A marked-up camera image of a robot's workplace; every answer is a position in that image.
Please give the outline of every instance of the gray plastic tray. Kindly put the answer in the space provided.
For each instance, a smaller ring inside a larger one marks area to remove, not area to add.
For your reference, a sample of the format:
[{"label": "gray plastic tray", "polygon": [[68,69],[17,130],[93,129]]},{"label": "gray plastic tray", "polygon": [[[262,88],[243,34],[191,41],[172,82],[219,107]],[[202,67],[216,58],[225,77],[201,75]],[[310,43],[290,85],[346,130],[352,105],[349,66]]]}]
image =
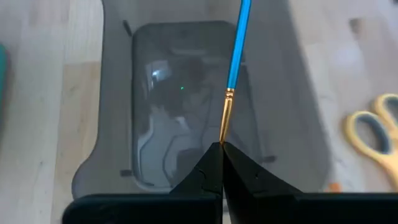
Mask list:
[{"label": "gray plastic tray", "polygon": [[[98,139],[73,196],[168,192],[218,140],[240,2],[103,6]],[[227,141],[316,192],[330,165],[323,133],[287,1],[253,0]]]}]

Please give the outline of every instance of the wooden surface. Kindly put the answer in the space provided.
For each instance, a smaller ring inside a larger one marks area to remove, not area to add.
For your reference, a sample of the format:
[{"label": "wooden surface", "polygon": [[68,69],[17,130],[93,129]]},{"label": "wooden surface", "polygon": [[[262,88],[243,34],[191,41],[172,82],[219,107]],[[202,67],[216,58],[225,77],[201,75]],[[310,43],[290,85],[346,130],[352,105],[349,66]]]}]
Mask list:
[{"label": "wooden surface", "polygon": [[[290,0],[344,191],[390,191],[386,174],[344,140],[341,120],[398,93],[392,0]],[[2,223],[60,223],[70,182],[96,139],[103,12],[99,0],[0,0],[8,49],[0,135]]]}]

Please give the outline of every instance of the teal object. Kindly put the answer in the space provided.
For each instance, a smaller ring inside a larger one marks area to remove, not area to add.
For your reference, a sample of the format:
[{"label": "teal object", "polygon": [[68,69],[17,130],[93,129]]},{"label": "teal object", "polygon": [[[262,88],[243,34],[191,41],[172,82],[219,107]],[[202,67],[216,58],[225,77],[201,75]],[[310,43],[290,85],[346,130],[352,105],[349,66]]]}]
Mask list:
[{"label": "teal object", "polygon": [[3,45],[0,45],[0,105],[2,105],[2,95],[4,83],[6,81],[7,52]]}]

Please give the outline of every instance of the black object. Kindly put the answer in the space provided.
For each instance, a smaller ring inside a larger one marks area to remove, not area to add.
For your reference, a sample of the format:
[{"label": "black object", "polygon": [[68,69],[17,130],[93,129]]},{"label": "black object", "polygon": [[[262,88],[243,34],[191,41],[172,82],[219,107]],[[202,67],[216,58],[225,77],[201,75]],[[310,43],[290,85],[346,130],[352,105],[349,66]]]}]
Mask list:
[{"label": "black object", "polygon": [[232,223],[398,221],[396,194],[305,194],[232,144],[214,143],[169,194],[83,197],[62,223],[222,223],[223,187]]}]

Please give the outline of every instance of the yellow scissors handle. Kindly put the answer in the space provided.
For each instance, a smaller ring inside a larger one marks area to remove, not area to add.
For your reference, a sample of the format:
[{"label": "yellow scissors handle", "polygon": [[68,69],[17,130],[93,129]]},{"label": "yellow scissors handle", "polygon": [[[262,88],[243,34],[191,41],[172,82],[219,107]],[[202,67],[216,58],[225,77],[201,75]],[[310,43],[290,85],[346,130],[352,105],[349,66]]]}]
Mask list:
[{"label": "yellow scissors handle", "polygon": [[[381,142],[381,150],[377,151],[368,146],[356,130],[358,122],[369,124],[374,130],[376,137]],[[396,190],[398,190],[398,153],[395,144],[389,137],[389,132],[380,117],[368,111],[359,111],[348,116],[346,119],[345,132],[348,141],[354,148],[365,156],[374,159],[387,170],[391,179],[394,181]]]},{"label": "yellow scissors handle", "polygon": [[387,126],[390,137],[395,143],[398,143],[398,121],[390,112],[389,104],[398,106],[398,95],[385,94],[379,96],[374,102],[374,110]]}]

